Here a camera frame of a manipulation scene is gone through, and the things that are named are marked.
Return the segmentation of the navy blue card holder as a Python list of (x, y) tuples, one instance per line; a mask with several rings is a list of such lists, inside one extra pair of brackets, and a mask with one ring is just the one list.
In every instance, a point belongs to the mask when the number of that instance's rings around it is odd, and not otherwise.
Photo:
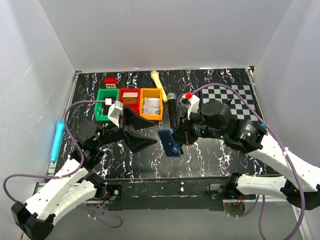
[(180, 157), (184, 154), (183, 145), (175, 142), (173, 138), (173, 128), (161, 129), (157, 133), (167, 157)]

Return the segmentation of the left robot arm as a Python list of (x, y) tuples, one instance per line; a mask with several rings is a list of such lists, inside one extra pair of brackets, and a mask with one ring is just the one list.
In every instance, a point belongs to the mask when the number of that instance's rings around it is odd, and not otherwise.
[(157, 143), (155, 138), (136, 134), (134, 130), (150, 128), (155, 122), (143, 118), (126, 106), (119, 115), (118, 124), (110, 122), (98, 126), (84, 121), (76, 134), (80, 150), (74, 150), (63, 167), (37, 193), (25, 202), (17, 201), (11, 207), (14, 221), (31, 240), (44, 240), (54, 225), (67, 213), (93, 198), (108, 198), (112, 189), (92, 169), (101, 161), (101, 147), (123, 140), (132, 153)]

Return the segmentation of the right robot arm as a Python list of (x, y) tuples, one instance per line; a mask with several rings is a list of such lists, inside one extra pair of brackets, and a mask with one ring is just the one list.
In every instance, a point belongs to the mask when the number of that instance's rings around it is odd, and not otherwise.
[(198, 138), (219, 139), (238, 152), (257, 158), (279, 173), (258, 176), (233, 173), (213, 190), (215, 198), (266, 195), (288, 201), (307, 211), (320, 206), (320, 169), (280, 146), (268, 130), (248, 119), (238, 119), (227, 104), (205, 103), (198, 113), (181, 117), (173, 139), (192, 145)]

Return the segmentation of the white cards in yellow bin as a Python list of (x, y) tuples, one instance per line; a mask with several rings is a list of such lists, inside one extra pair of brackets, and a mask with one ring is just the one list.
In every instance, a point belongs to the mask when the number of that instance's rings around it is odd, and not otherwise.
[(144, 115), (159, 115), (160, 114), (160, 99), (157, 97), (146, 97), (142, 108)]

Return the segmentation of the orange cards in red bin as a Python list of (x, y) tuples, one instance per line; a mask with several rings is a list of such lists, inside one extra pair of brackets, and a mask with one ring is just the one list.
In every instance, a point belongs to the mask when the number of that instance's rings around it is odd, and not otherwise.
[(137, 104), (139, 99), (138, 92), (124, 92), (122, 94), (122, 102), (124, 104)]

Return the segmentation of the black white chessboard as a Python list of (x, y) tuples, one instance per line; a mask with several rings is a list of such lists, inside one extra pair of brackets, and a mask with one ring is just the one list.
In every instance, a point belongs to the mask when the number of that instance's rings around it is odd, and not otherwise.
[[(249, 107), (262, 118), (260, 109), (256, 107), (256, 97), (253, 94), (250, 84), (228, 84), (228, 86), (236, 91), (247, 102)], [(198, 95), (200, 99), (200, 108), (203, 104), (212, 102), (213, 100), (220, 101), (222, 104), (227, 104), (228, 100), (232, 99), (229, 107), (234, 116), (240, 120), (251, 120), (256, 123), (259, 122), (258, 118), (230, 89), (214, 85), (202, 89)]]

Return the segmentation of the yellow plastic bin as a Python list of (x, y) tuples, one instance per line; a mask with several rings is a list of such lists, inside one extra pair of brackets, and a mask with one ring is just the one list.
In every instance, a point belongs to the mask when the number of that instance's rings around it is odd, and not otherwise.
[(163, 120), (163, 94), (160, 88), (140, 89), (139, 114), (147, 120)]

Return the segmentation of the black object in green bin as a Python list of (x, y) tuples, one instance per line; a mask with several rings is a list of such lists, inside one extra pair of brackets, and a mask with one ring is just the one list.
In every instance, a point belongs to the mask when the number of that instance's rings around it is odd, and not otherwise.
[(102, 107), (101, 107), (101, 114), (103, 116), (107, 116), (108, 113), (109, 113), (109, 109), (111, 107), (111, 105), (114, 103), (114, 99), (113, 98), (109, 98), (109, 97), (106, 97), (104, 99), (104, 102), (102, 104)]

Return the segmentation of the green plastic bin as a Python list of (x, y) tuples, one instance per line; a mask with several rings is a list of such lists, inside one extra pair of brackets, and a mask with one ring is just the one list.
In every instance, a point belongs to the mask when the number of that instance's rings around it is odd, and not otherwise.
[(96, 103), (94, 107), (94, 116), (95, 120), (98, 122), (109, 122), (108, 112), (110, 105), (106, 105), (106, 99), (111, 99), (111, 104), (115, 102), (115, 100), (119, 99), (119, 92), (118, 88), (114, 89), (99, 89), (97, 93), (96, 100), (102, 101), (100, 103)]

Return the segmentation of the black microphone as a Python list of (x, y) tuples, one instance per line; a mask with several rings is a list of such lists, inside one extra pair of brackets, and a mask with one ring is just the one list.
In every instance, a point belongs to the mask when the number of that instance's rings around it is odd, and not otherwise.
[(178, 127), (178, 115), (177, 115), (177, 102), (176, 94), (173, 92), (168, 93), (167, 95), (167, 105), (168, 105), (168, 114), (170, 127), (175, 129)]

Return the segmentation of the light blue toy microphone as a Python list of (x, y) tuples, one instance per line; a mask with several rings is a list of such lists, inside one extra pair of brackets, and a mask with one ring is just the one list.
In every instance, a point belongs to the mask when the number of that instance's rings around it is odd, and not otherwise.
[(56, 124), (55, 136), (51, 148), (50, 161), (55, 163), (58, 159), (60, 147), (62, 144), (63, 136), (65, 131), (65, 123), (63, 119), (58, 120)]

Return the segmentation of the beige wooden microphone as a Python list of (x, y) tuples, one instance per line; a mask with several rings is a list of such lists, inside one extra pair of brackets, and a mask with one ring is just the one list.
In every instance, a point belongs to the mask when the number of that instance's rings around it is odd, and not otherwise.
[(161, 89), (162, 91), (162, 101), (164, 103), (167, 103), (168, 102), (168, 97), (167, 97), (167, 94), (163, 88), (163, 85), (160, 81), (160, 77), (159, 77), (159, 73), (155, 70), (151, 71), (150, 73), (150, 77), (152, 79), (152, 81), (154, 82), (155, 86), (158, 88), (158, 89)]

